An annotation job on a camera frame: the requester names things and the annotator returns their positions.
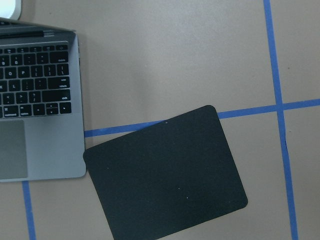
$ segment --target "blue tape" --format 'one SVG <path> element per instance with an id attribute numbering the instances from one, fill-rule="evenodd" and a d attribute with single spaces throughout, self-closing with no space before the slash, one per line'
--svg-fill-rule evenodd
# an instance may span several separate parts
<path id="1" fill-rule="evenodd" d="M 283 110 L 315 107 L 315 106 L 320 106 L 320 99 L 289 102 L 289 103 L 284 103 L 282 106 L 283 106 Z M 221 112 L 218 112 L 217 114 L 219 116 L 219 119 L 228 119 L 228 118 L 236 118 L 236 117 L 242 117 L 242 116 L 248 116 L 248 115 L 272 113 L 272 112 L 277 112 L 277 110 L 278 110 L 277 105 L 268 105 L 268 106 L 258 106 L 258 107 L 230 110 L 230 111 L 221 111 Z M 160 123 L 162 121 L 163 120 L 135 123 L 135 124 L 129 124 L 129 125 L 123 125 L 123 126 L 99 128 L 94 130 L 86 130 L 84 131 L 84 137 L 90 138 L 90 137 L 96 137 L 101 135 L 119 134 L 119 133 L 137 131 L 137 130 L 149 127 L 151 125 Z"/>
<path id="2" fill-rule="evenodd" d="M 286 122 L 285 122 L 284 105 L 283 105 L 282 93 L 281 93 L 281 84 L 280 84 L 280 77 L 279 77 L 276 42 L 275 42 L 275 34 L 274 34 L 270 0 L 264 0 L 263 5 L 264 5 L 266 32 L 267 32 L 268 45 L 269 45 L 270 62 L 271 62 L 271 69 L 272 69 L 276 113 L 277 113 L 280 143 L 281 143 L 282 161 L 283 161 L 284 178 L 285 178 L 285 186 L 286 186 L 286 196 L 287 196 L 288 211 L 289 211 L 289 218 L 290 218 L 291 237 L 293 240 L 298 240 L 299 237 L 298 237 L 298 228 L 297 228 L 294 190 L 292 185 L 290 158 L 289 158 L 289 152 L 288 152 L 287 142 L 286 142 Z"/>
<path id="3" fill-rule="evenodd" d="M 106 127 L 106 128 L 100 128 L 100 129 L 94 129 L 94 130 L 87 130 L 87 131 L 84 131 L 84 137 L 89 138 L 89 137 L 108 135 L 108 134 L 132 132 L 132 131 L 137 131 L 139 129 L 143 129 L 145 127 L 148 127 L 160 122 L 161 121 L 150 121 L 150 122 L 142 122 L 142 123 L 136 123 L 136 124 L 130 124 L 130 125 L 113 126 L 113 127 Z"/>
<path id="4" fill-rule="evenodd" d="M 275 112 L 276 107 L 277 107 L 276 105 L 270 105 L 270 106 L 258 106 L 258 107 L 231 110 L 231 111 L 221 111 L 221 112 L 218 112 L 218 116 L 219 116 L 219 119 L 227 119 L 227 118 L 234 118 L 234 117 L 241 117 L 241 116 L 248 116 L 248 115 L 265 114 L 265 113 Z"/>
<path id="5" fill-rule="evenodd" d="M 37 239 L 36 229 L 35 229 L 35 223 L 34 223 L 34 215 L 32 212 L 31 195 L 30 195 L 30 188 L 29 188 L 28 181 L 22 182 L 22 190 L 23 190 L 26 222 L 28 225 L 29 240 L 36 240 Z"/>
<path id="6" fill-rule="evenodd" d="M 320 99 L 312 99 L 306 101 L 296 101 L 283 104 L 284 110 L 301 109 L 320 106 Z"/>

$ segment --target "black key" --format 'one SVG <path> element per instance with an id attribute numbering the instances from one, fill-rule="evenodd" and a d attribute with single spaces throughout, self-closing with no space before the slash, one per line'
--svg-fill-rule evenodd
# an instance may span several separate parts
<path id="1" fill-rule="evenodd" d="M 4 105 L 15 104 L 15 94 L 14 93 L 4 93 L 2 95 L 2 100 Z"/>
<path id="2" fill-rule="evenodd" d="M 45 65 L 44 66 L 44 76 L 53 77 L 56 75 L 56 66 L 55 65 Z"/>
<path id="3" fill-rule="evenodd" d="M 57 75 L 59 76 L 69 75 L 69 65 L 67 63 L 58 64 L 56 66 L 56 72 L 57 72 Z"/>
<path id="4" fill-rule="evenodd" d="M 29 103 L 40 103 L 41 102 L 41 92 L 40 91 L 30 91 L 29 92 Z"/>
<path id="5" fill-rule="evenodd" d="M 45 90 L 42 92 L 43 102 L 70 101 L 70 90 Z"/>
<path id="6" fill-rule="evenodd" d="M 57 49 L 58 51 L 60 50 L 67 50 L 68 49 L 68 45 L 57 45 L 55 47 L 55 49 Z"/>
<path id="7" fill-rule="evenodd" d="M 0 56 L 0 66 L 4 67 L 4 66 L 9 66 L 9 65 L 10 65 L 9 55 Z"/>
<path id="8" fill-rule="evenodd" d="M 14 91 L 20 91 L 21 86 L 20 86 L 20 80 L 10 80 L 9 81 L 9 91 L 14 92 Z"/>
<path id="9" fill-rule="evenodd" d="M 36 62 L 38 64 L 47 64 L 49 62 L 49 55 L 47 52 L 41 52 L 36 54 Z"/>
<path id="10" fill-rule="evenodd" d="M 71 113 L 71 102 L 60 102 L 60 113 L 61 114 L 70 114 Z"/>
<path id="11" fill-rule="evenodd" d="M 6 92 L 7 90 L 7 81 L 0 81 L 0 92 Z"/>
<path id="12" fill-rule="evenodd" d="M 68 52 L 67 51 L 54 51 L 50 52 L 50 63 L 59 64 L 68 62 Z"/>
<path id="13" fill-rule="evenodd" d="M 31 66 L 31 77 L 40 78 L 44 75 L 42 66 Z"/>
<path id="14" fill-rule="evenodd" d="M 59 113 L 58 103 L 47 103 L 45 109 L 47 115 L 56 115 Z"/>
<path id="15" fill-rule="evenodd" d="M 44 46 L 42 49 L 43 51 L 53 51 L 55 50 L 55 46 Z"/>
<path id="16" fill-rule="evenodd" d="M 20 116 L 28 117 L 32 115 L 31 105 L 20 105 Z"/>
<path id="17" fill-rule="evenodd" d="M 36 64 L 36 54 L 28 53 L 23 55 L 24 65 L 35 65 Z"/>
<path id="18" fill-rule="evenodd" d="M 70 88 L 69 77 L 49 77 L 48 78 L 49 89 L 66 89 Z"/>
<path id="19" fill-rule="evenodd" d="M 36 78 L 34 80 L 34 87 L 36 90 L 47 89 L 47 79 L 46 78 Z"/>
<path id="20" fill-rule="evenodd" d="M 12 66 L 22 65 L 22 54 L 11 55 L 11 65 Z"/>
<path id="21" fill-rule="evenodd" d="M 22 80 L 22 91 L 32 91 L 34 89 L 33 79 L 23 79 Z"/>
<path id="22" fill-rule="evenodd" d="M 18 53 L 28 53 L 29 52 L 29 48 L 28 47 L 18 47 L 17 48 L 17 52 Z"/>
<path id="23" fill-rule="evenodd" d="M 53 103 L 46 103 L 46 104 L 45 104 L 45 107 L 46 107 L 47 109 L 58 108 L 58 103 L 55 103 L 55 102 L 53 102 Z"/>
<path id="24" fill-rule="evenodd" d="M 28 66 L 18 66 L 18 77 L 19 78 L 29 78 L 30 68 Z"/>
<path id="25" fill-rule="evenodd" d="M 28 94 L 26 92 L 17 92 L 15 94 L 15 102 L 17 104 L 26 104 L 28 102 Z"/>
<path id="26" fill-rule="evenodd" d="M 33 115 L 45 115 L 45 105 L 44 104 L 33 104 Z"/>
<path id="27" fill-rule="evenodd" d="M 16 67 L 6 67 L 4 69 L 6 79 L 15 79 L 17 77 Z"/>
<path id="28" fill-rule="evenodd" d="M 16 49 L 15 48 L 6 48 L 4 50 L 4 53 L 5 54 L 14 54 L 16 52 Z"/>
<path id="29" fill-rule="evenodd" d="M 19 109 L 18 106 L 4 106 L 3 107 L 3 115 L 5 118 L 12 118 L 12 117 L 18 117 L 19 115 Z"/>
<path id="30" fill-rule="evenodd" d="M 30 52 L 41 52 L 42 48 L 40 46 L 31 46 Z"/>

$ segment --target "black mouse pad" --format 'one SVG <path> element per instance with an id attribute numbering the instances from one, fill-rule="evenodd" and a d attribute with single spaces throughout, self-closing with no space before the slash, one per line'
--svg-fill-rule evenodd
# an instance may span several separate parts
<path id="1" fill-rule="evenodd" d="M 248 203 L 213 106 L 94 146 L 83 157 L 115 240 L 159 239 Z"/>

